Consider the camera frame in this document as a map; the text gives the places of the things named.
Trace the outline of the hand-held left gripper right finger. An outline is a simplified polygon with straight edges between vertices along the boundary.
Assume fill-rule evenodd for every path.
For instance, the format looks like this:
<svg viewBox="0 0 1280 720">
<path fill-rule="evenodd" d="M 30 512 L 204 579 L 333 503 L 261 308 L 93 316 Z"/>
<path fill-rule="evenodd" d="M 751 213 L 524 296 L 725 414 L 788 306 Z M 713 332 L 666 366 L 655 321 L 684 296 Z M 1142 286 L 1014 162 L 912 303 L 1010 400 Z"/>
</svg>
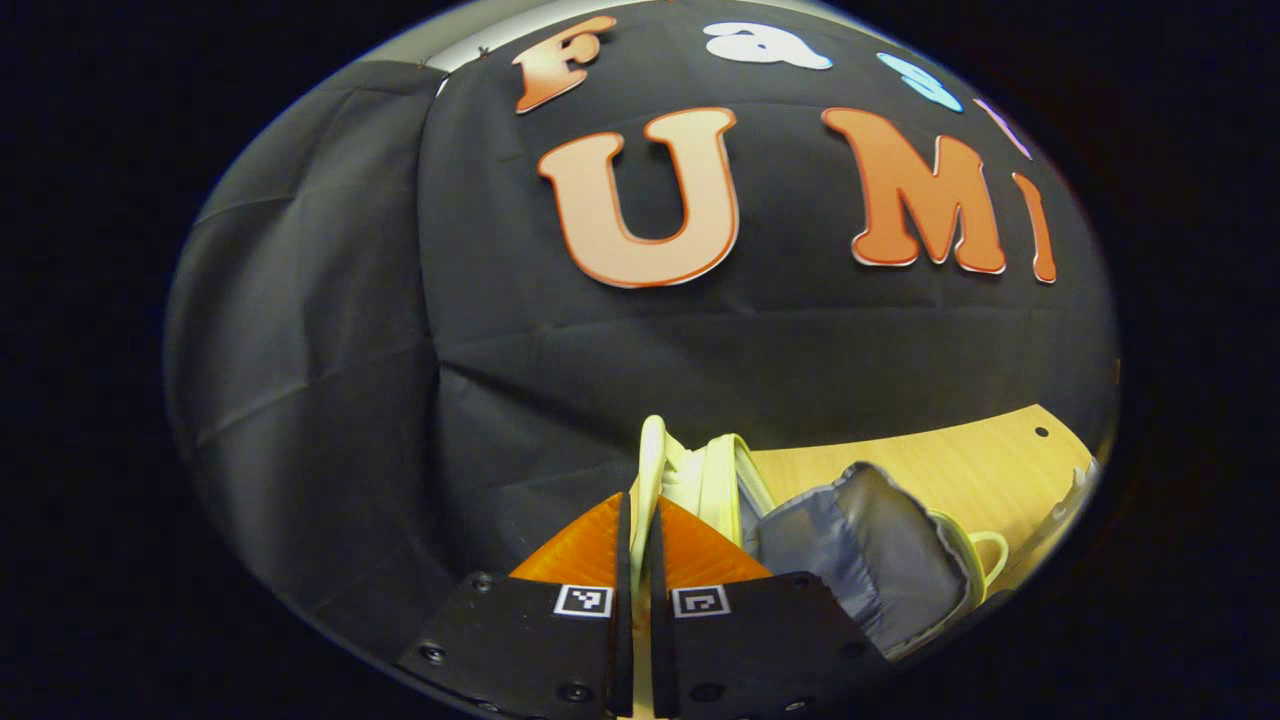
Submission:
<svg viewBox="0 0 1280 720">
<path fill-rule="evenodd" d="M 888 674 L 819 577 L 764 569 L 667 498 L 649 548 L 658 717 L 833 719 Z"/>
</svg>

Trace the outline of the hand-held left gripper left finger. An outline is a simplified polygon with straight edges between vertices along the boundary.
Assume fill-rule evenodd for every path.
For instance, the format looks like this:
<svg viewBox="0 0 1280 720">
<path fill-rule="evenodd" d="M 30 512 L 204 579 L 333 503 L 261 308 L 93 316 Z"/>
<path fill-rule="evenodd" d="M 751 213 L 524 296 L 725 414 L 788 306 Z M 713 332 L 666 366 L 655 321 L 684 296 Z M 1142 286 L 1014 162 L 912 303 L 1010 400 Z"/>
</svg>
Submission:
<svg viewBox="0 0 1280 720">
<path fill-rule="evenodd" d="M 617 493 L 513 571 L 466 577 L 397 667 L 485 719 L 627 717 L 630 528 L 630 497 Z"/>
</svg>

